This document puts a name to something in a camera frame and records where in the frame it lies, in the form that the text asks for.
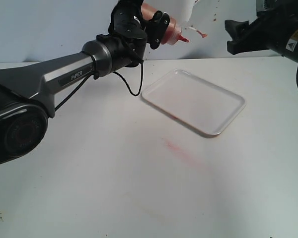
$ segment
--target table surface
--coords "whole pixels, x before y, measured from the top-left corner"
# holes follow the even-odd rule
[[[296,67],[146,61],[145,87],[179,68],[247,100],[216,138],[132,97],[116,75],[90,79],[39,147],[0,165],[0,238],[298,238]],[[140,69],[120,73],[136,90]]]

